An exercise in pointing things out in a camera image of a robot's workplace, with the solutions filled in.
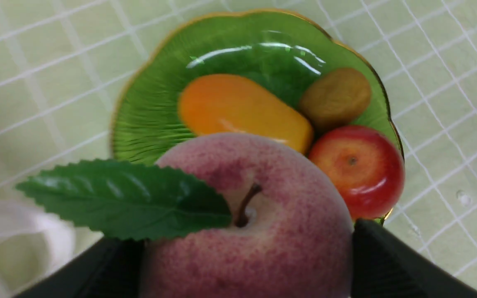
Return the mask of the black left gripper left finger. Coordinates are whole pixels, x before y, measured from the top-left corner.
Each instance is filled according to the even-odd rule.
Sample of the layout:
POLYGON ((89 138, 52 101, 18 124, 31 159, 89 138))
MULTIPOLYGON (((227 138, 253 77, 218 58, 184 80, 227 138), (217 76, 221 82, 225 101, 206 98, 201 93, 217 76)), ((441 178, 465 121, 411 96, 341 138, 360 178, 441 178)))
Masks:
POLYGON ((138 298, 145 244, 102 238, 17 298, 138 298))

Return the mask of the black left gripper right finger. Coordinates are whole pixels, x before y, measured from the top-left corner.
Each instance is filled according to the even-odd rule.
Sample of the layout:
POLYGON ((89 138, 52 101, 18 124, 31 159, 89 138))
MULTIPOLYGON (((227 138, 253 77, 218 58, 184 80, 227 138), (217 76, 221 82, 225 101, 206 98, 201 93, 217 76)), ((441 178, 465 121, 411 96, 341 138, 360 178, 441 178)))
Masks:
POLYGON ((477 290, 375 221, 358 219, 352 244, 353 298, 477 298, 477 290))

